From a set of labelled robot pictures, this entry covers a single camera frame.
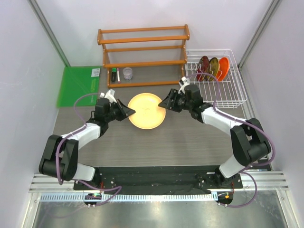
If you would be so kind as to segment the cream yellow plate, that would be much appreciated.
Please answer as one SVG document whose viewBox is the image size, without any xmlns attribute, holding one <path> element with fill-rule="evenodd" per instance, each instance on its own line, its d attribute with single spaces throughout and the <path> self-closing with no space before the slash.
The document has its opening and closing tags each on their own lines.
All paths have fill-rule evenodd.
<svg viewBox="0 0 304 228">
<path fill-rule="evenodd" d="M 162 124 L 166 116 L 166 109 L 158 104 L 162 100 L 152 93 L 141 93 L 134 96 L 128 107 L 135 110 L 135 113 L 129 116 L 129 121 L 136 127 L 144 130 L 150 130 Z"/>
</svg>

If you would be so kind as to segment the dark red patterned plate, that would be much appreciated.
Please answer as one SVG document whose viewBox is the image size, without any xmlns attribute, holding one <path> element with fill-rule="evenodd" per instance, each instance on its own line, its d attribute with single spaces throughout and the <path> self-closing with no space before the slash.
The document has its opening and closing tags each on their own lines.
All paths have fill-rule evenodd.
<svg viewBox="0 0 304 228">
<path fill-rule="evenodd" d="M 197 65 L 197 75 L 196 79 L 197 81 L 201 82 L 204 81 L 207 77 L 206 73 L 208 72 L 209 68 L 209 58 L 207 56 L 203 56 Z"/>
</svg>

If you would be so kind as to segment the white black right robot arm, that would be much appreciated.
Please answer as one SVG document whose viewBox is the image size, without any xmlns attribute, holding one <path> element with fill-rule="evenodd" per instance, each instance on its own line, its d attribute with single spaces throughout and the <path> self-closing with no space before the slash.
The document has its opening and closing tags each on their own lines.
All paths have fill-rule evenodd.
<svg viewBox="0 0 304 228">
<path fill-rule="evenodd" d="M 214 174 L 215 184 L 221 188 L 228 186 L 238 173 L 273 151 L 257 119 L 237 119 L 220 111 L 203 101 L 196 85 L 184 85 L 180 90 L 171 89 L 158 106 L 178 113 L 187 110 L 193 119 L 230 136 L 233 154 L 215 169 Z"/>
</svg>

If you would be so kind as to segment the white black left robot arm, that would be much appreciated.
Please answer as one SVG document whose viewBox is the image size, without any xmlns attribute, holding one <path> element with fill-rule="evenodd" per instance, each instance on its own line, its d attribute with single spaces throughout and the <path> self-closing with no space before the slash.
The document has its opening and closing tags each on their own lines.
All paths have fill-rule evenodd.
<svg viewBox="0 0 304 228">
<path fill-rule="evenodd" d="M 111 121 L 122 121 L 135 113 L 119 99 L 97 99 L 95 110 L 82 127 L 68 134 L 49 136 L 38 167 L 39 173 L 57 178 L 59 183 L 81 179 L 90 189 L 97 189 L 101 177 L 95 174 L 96 168 L 78 162 L 79 149 L 103 136 Z"/>
</svg>

